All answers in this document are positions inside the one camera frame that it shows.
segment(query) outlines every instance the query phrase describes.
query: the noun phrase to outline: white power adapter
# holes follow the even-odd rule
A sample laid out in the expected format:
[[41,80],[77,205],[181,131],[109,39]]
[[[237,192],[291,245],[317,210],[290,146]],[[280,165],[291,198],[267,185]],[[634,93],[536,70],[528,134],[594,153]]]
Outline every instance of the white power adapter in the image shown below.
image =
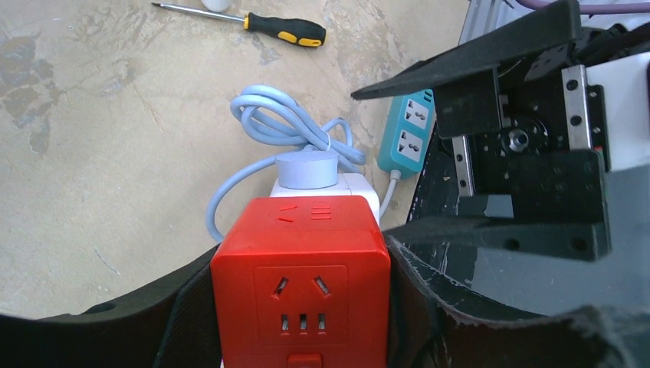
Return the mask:
[[338,179],[335,185],[320,189],[283,188],[280,179],[276,179],[270,197],[362,196],[379,225],[379,196],[368,180],[361,174],[349,173],[339,174]]
[[366,177],[336,173],[338,153],[300,151],[276,158],[278,178],[270,197],[362,196],[379,225],[379,196]]

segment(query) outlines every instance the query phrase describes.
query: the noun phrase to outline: power socket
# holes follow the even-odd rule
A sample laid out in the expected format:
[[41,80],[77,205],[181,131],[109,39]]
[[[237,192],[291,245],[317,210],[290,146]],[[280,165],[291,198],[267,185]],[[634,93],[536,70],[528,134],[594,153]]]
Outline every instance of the power socket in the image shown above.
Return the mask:
[[402,179],[422,171],[434,114],[431,90],[394,97],[377,156],[379,168],[398,170]]
[[251,200],[210,263],[227,368],[385,368],[390,257],[357,195]]

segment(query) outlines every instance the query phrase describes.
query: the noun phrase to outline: screw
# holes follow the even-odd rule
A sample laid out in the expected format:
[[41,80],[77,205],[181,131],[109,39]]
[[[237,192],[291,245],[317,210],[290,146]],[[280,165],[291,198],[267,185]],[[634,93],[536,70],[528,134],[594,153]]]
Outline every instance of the screw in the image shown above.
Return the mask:
[[548,167],[550,165],[550,161],[546,157],[540,157],[537,162],[540,164],[541,167]]
[[555,189],[557,189],[557,191],[560,193],[565,193],[568,188],[565,182],[558,182],[555,185]]
[[580,123],[582,123],[582,121],[583,121],[582,117],[579,117],[579,116],[575,115],[574,117],[571,117],[570,122],[571,122],[571,125],[577,127],[577,126],[580,125]]
[[583,167],[585,170],[585,173],[590,174],[593,172],[593,164],[592,163],[585,163],[585,166]]
[[575,79],[569,80],[569,82],[566,84],[567,90],[575,90],[577,87],[578,87],[578,81]]

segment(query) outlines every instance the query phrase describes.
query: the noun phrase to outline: concrete floor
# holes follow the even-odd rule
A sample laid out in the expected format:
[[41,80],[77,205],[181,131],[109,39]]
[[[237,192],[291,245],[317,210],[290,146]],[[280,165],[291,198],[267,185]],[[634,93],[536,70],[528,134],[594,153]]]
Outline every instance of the concrete floor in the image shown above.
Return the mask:
[[[0,313],[80,313],[211,248],[212,192],[279,151],[250,140],[229,112],[249,84],[286,91],[316,121],[348,119],[383,196],[388,174],[375,157],[389,102],[350,92],[455,46],[467,7],[235,1],[234,14],[326,25],[326,45],[304,50],[148,0],[0,2]],[[221,228],[275,176],[267,169],[235,188]],[[404,221],[415,183],[400,183],[383,227]]]

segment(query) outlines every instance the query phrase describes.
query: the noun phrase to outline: black screwdriver handle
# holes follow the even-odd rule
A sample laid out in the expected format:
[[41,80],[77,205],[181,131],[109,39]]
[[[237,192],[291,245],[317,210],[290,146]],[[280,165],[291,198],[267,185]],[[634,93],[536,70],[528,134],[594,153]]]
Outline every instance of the black screwdriver handle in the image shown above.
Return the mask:
[[327,35],[325,28],[312,21],[261,17],[253,13],[246,15],[244,29],[251,32],[261,32],[306,48],[317,48],[323,45]]

